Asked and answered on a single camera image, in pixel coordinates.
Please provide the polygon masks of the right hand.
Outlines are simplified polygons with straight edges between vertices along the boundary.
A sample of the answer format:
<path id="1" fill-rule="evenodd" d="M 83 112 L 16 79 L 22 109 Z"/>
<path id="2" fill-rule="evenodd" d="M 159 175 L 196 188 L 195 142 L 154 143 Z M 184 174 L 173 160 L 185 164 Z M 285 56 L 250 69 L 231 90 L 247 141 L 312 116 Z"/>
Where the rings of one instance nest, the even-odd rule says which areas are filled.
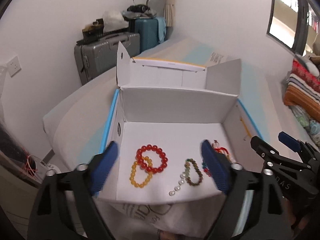
<path id="1" fill-rule="evenodd" d="M 291 239 L 298 239 L 298 236 L 303 232 L 305 227 L 310 222 L 310 217 L 304 216 L 303 218 L 298 218 L 294 212 L 293 205 L 286 198 L 283 198 L 283 204 L 287 213 L 289 223 L 291 225 L 291 231 L 292 231 Z"/>

